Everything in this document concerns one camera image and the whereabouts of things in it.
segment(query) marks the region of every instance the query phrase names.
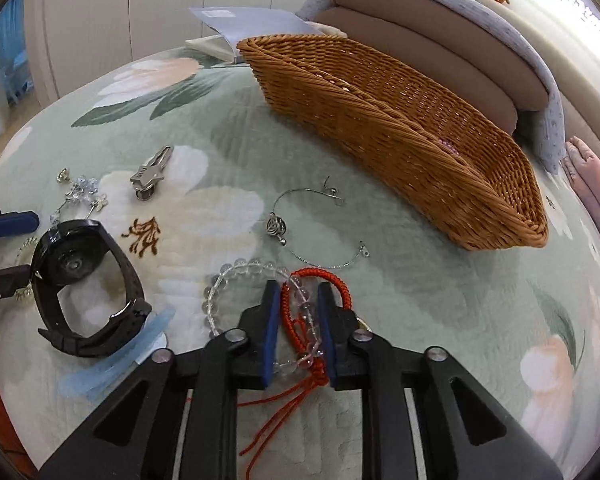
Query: black smartwatch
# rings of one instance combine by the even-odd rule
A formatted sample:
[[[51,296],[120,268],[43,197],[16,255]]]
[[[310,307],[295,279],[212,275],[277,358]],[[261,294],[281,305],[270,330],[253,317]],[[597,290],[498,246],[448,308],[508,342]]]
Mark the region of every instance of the black smartwatch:
[[[102,329],[83,337],[69,328],[58,293],[65,286],[89,276],[109,251],[122,272],[126,305],[110,316]],[[31,271],[31,287],[46,326],[38,332],[65,354],[78,357],[111,355],[140,332],[151,312],[131,262],[102,224],[95,220],[69,220],[49,229],[36,246]]]

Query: brown woven basket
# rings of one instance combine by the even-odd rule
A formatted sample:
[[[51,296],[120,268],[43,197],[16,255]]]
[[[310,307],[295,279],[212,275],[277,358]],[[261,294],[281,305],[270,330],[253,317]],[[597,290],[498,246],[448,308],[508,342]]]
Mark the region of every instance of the brown woven basket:
[[[344,149],[465,249],[546,244],[525,154],[443,86],[336,36],[262,36],[238,48],[274,110]]]

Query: wooden floor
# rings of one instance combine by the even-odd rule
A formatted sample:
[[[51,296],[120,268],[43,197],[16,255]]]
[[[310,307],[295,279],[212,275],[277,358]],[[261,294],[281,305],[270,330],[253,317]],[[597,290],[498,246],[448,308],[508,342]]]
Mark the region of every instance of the wooden floor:
[[[9,121],[7,128],[4,133],[0,136],[0,154],[7,143],[25,124],[27,124],[34,115],[36,115],[42,108],[38,103],[36,97],[36,91],[27,93],[20,103],[11,108]]]

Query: screw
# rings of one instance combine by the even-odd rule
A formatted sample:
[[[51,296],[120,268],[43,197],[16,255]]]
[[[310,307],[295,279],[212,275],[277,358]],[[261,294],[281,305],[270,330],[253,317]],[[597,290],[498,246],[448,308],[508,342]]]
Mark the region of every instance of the screw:
[[[234,328],[225,332],[224,337],[227,339],[227,341],[230,341],[232,343],[239,343],[240,341],[244,341],[247,335],[244,332],[244,330]]]
[[[441,363],[442,361],[446,360],[448,354],[446,353],[446,350],[444,348],[440,348],[439,346],[432,346],[431,348],[429,348],[429,350],[427,350],[427,357],[432,361]]]
[[[158,348],[154,353],[151,354],[151,360],[154,363],[168,363],[171,361],[171,356],[173,356],[173,352],[168,348]]]
[[[355,341],[358,341],[359,343],[366,343],[367,341],[371,341],[371,338],[374,335],[369,332],[369,330],[365,330],[364,328],[359,328],[357,330],[354,330],[353,332],[353,339],[355,339]]]

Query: blue curtain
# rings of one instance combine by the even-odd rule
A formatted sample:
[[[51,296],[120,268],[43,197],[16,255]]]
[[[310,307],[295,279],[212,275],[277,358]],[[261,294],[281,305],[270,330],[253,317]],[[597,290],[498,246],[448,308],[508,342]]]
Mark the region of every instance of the blue curtain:
[[[8,101],[17,104],[32,87],[24,40],[24,0],[9,0],[0,11],[0,72]]]

